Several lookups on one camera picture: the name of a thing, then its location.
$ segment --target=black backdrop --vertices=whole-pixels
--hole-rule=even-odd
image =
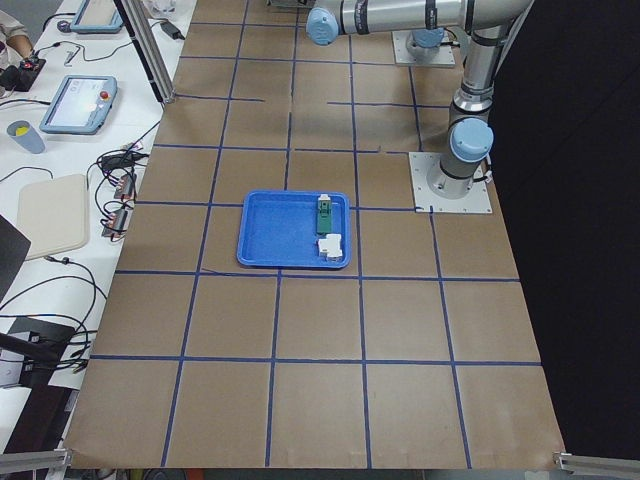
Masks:
[[[640,2],[536,0],[490,124],[566,450],[640,459]]]

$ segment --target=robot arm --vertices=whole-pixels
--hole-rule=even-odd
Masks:
[[[428,174],[438,195],[462,198],[473,172],[493,142],[487,126],[493,80],[516,18],[534,0],[317,0],[307,34],[318,45],[338,35],[391,30],[433,30],[457,25],[471,34],[460,88],[449,109],[449,142],[440,164]]]
[[[470,32],[511,23],[531,0],[317,0],[338,34],[458,25]]]

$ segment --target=touchscreen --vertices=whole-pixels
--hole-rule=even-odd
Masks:
[[[89,0],[78,25],[109,25],[114,13],[113,0]]]
[[[64,127],[84,127],[97,108],[100,92],[106,80],[93,78],[73,78],[67,83],[64,93],[58,99],[55,112],[48,124]]]

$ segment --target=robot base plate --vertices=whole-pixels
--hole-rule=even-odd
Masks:
[[[441,153],[436,152],[409,153],[416,212],[429,213],[433,209],[434,213],[493,213],[485,182],[474,183],[469,193],[458,200],[443,198],[429,188],[427,172],[440,161],[441,156]],[[482,168],[478,167],[475,176],[479,178],[482,175]]]
[[[420,67],[454,68],[456,59],[449,46],[423,49],[423,55],[414,55],[407,49],[407,39],[411,35],[411,30],[399,30],[393,32],[393,51],[396,56],[396,63],[400,65],[415,65]],[[443,41],[449,40],[445,34]]]

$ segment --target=plastic tray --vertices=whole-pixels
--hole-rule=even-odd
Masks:
[[[342,260],[318,252],[318,197],[331,198],[332,233],[342,235]],[[244,200],[238,261],[256,267],[343,268],[351,260],[349,199],[336,192],[254,190]]]

